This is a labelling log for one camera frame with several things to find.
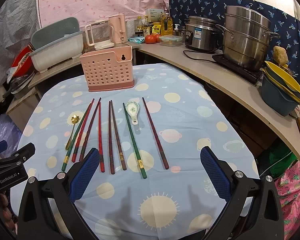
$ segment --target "yellow oil bottle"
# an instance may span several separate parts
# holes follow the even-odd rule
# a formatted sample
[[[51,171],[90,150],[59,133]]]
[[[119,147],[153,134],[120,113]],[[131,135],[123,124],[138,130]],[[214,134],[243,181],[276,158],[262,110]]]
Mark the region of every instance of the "yellow oil bottle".
[[[165,10],[165,15],[161,19],[161,30],[160,34],[164,35],[173,35],[173,21],[169,15],[168,10]]]

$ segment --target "blue tablecloth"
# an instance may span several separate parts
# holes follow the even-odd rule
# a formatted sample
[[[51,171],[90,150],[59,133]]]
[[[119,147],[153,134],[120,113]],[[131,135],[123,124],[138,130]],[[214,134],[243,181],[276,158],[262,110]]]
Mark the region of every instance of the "blue tablecloth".
[[[75,202],[81,215],[100,239],[179,239],[209,228],[222,211],[220,199],[200,162],[200,150],[210,146],[219,159],[248,177],[258,178],[251,152],[240,139],[202,85],[167,64],[133,67],[135,87],[88,92],[84,76],[50,89],[32,114],[19,148],[34,143],[36,153],[26,163],[29,176],[53,178],[61,171],[65,145],[72,129],[71,116],[82,116],[92,98],[92,112],[102,97],[102,139],[106,172],[97,169],[83,197]],[[165,170],[149,125],[142,97],[170,165]],[[138,126],[133,126],[147,179],[137,168],[122,103],[139,102]],[[123,171],[114,130],[112,134],[116,174],[108,161],[108,102],[113,101],[116,122],[128,169]],[[98,115],[93,123],[87,152],[98,148]],[[11,205],[18,214],[23,182],[11,189]],[[68,231],[53,201],[52,211],[61,231]]]

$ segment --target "blue curtain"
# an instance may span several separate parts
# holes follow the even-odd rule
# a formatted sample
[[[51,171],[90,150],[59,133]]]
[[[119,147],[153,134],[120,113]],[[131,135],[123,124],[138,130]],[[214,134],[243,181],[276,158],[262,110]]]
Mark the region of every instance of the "blue curtain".
[[[203,16],[224,24],[224,14],[228,5],[240,5],[258,11],[271,21],[271,31],[279,33],[280,39],[272,39],[266,60],[272,59],[273,47],[287,50],[289,68],[300,83],[300,21],[285,12],[254,0],[169,0],[170,15],[174,24],[184,26],[189,16]]]

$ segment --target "metal screw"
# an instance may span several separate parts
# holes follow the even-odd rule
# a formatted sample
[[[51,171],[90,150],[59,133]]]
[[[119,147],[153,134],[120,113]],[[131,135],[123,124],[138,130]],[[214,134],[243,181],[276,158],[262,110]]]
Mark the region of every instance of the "metal screw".
[[[57,178],[63,179],[65,176],[66,176],[66,174],[64,172],[60,172],[60,173],[58,173]]]
[[[243,177],[243,173],[241,171],[236,171],[235,172],[235,176],[238,178],[242,178]]]
[[[28,179],[28,182],[29,182],[29,183],[34,183],[34,181],[35,181],[35,177],[30,177],[30,178]]]
[[[269,182],[271,182],[273,179],[272,179],[271,176],[266,176],[266,180],[269,181]]]

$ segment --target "basket base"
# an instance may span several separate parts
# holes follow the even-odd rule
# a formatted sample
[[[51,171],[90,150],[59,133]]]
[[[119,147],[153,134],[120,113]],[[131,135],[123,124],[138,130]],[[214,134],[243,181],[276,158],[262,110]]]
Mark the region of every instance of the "basket base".
[[[100,92],[100,91],[111,91],[126,88],[133,88],[134,80],[125,83],[111,84],[111,85],[99,85],[99,86],[88,86],[89,92]]]

